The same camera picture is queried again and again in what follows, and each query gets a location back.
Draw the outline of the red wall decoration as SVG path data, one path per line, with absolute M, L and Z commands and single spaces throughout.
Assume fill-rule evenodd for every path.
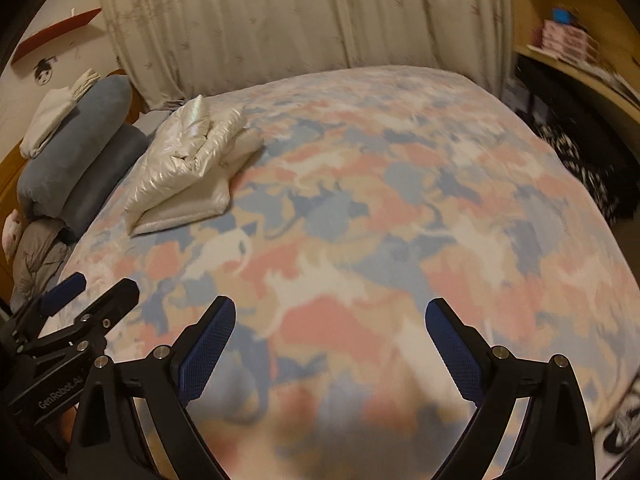
M 14 65 L 18 61 L 21 61 L 21 59 L 26 55 L 31 54 L 59 36 L 63 36 L 68 32 L 72 32 L 75 29 L 88 25 L 101 12 L 101 8 L 95 8 L 74 14 L 69 18 L 64 18 L 62 21 L 55 22 L 52 25 L 41 29 L 39 32 L 35 32 L 32 36 L 29 36 L 18 44 L 14 51 L 14 55 L 11 58 L 11 64 Z

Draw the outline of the black white patterned fabric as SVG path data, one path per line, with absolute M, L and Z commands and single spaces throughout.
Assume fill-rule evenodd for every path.
M 563 166 L 587 189 L 611 226 L 639 212 L 639 162 L 620 136 L 590 112 L 573 110 L 512 78 L 504 87 L 513 110 L 547 142 Z

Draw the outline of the wooden shelf unit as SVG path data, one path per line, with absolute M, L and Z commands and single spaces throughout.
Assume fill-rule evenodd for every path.
M 612 124 L 639 132 L 639 32 L 617 0 L 512 0 L 515 53 L 576 82 Z

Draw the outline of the dark grey pillow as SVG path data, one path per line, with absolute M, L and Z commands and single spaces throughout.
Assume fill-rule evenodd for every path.
M 79 240 L 99 214 L 120 180 L 146 151 L 150 139 L 123 124 L 81 176 L 60 213 L 73 240 Z

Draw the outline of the blue small box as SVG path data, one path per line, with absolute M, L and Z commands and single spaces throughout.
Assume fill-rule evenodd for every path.
M 575 21 L 575 15 L 570 10 L 555 6 L 552 9 L 552 20 L 561 25 L 571 25 Z

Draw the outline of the white shiny puffer jacket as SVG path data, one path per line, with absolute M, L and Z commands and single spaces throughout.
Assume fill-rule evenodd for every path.
M 134 168 L 124 205 L 131 236 L 220 216 L 230 181 L 264 147 L 241 107 L 222 108 L 197 96 L 156 130 Z

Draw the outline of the blue bolster pillow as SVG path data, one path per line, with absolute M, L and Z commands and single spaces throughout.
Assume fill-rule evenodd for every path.
M 99 80 L 62 121 L 52 140 L 30 160 L 16 194 L 26 218 L 55 218 L 82 176 L 97 162 L 101 179 L 145 146 L 145 135 L 126 123 L 132 88 L 125 75 Z

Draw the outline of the folded white cloth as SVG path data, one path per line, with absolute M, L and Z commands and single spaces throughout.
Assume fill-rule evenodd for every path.
M 24 159 L 34 159 L 42 152 L 78 101 L 101 78 L 95 70 L 87 70 L 71 86 L 52 89 L 44 96 L 20 144 Z

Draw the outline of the beige patterned curtain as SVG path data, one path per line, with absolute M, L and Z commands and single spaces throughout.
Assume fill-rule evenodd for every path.
M 99 0 L 117 61 L 154 107 L 297 75 L 410 65 L 499 94 L 512 0 Z

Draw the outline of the pastel patterned bed cover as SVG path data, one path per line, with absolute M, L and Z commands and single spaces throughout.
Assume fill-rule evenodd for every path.
M 606 478 L 639 439 L 639 289 L 582 184 L 491 94 L 428 68 L 341 70 L 215 96 L 265 142 L 220 217 L 130 236 L 122 182 L 67 272 L 139 305 L 116 361 L 218 295 L 238 322 L 190 405 L 235 479 L 427 479 L 473 413 L 424 326 L 446 299 L 490 344 L 567 356 Z

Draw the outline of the pink drawer box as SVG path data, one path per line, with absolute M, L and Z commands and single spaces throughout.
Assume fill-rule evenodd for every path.
M 597 64 L 600 47 L 584 30 L 545 20 L 542 28 L 541 47 L 562 58 Z

